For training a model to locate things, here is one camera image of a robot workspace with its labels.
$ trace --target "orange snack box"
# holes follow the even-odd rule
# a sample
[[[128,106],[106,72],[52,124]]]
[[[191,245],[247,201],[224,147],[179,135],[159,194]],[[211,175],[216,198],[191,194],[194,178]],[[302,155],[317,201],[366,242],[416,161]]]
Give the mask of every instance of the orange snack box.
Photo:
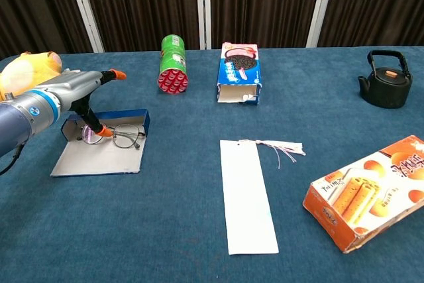
[[[303,206],[343,253],[424,205],[424,141],[414,135],[311,183]]]

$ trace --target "box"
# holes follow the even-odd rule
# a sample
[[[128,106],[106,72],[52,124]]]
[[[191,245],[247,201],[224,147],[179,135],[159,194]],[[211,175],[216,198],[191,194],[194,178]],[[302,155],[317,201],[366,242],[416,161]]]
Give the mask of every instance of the box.
[[[303,206],[344,253],[424,205],[424,142],[414,135],[311,183]]]
[[[96,113],[96,116],[100,123],[108,127],[116,127],[120,124],[138,127],[138,131],[142,134],[139,134],[134,141],[139,147],[119,148],[113,142],[112,137],[103,137],[96,144],[87,144],[81,138],[85,122],[79,115],[71,115],[62,125],[62,134],[67,143],[50,174],[51,176],[135,174],[140,172],[150,123],[148,111],[146,109],[112,111]]]
[[[219,103],[259,103],[262,83],[256,44],[223,43],[217,87]]]

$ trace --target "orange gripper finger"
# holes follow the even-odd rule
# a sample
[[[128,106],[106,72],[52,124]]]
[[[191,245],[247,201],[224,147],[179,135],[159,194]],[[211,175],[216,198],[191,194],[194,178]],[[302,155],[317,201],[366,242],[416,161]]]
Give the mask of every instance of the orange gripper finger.
[[[99,133],[97,133],[96,135],[99,135],[99,136],[102,136],[102,137],[110,137],[110,136],[113,135],[113,133],[106,126],[103,126],[103,129]]]
[[[125,80],[127,78],[127,75],[122,71],[118,71],[115,69],[110,69],[109,71],[113,71],[115,73],[116,80]]]

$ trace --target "cable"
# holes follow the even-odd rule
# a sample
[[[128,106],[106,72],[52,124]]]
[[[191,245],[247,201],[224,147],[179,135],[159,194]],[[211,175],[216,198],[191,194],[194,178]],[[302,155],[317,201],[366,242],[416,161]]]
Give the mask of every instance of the cable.
[[[13,164],[18,160],[19,156],[21,155],[22,149],[24,148],[25,144],[20,144],[15,151],[15,154],[13,155],[13,159],[11,161],[11,163],[8,165],[8,167],[6,167],[5,169],[3,169],[0,172],[0,176],[3,175],[4,173],[6,173],[9,169],[12,168]]]

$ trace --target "red can bottom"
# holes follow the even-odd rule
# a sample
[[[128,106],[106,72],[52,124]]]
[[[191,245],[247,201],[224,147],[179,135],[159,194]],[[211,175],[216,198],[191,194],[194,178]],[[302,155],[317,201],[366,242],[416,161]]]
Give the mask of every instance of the red can bottom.
[[[187,74],[177,69],[165,70],[159,75],[158,86],[169,94],[184,92],[188,86]]]

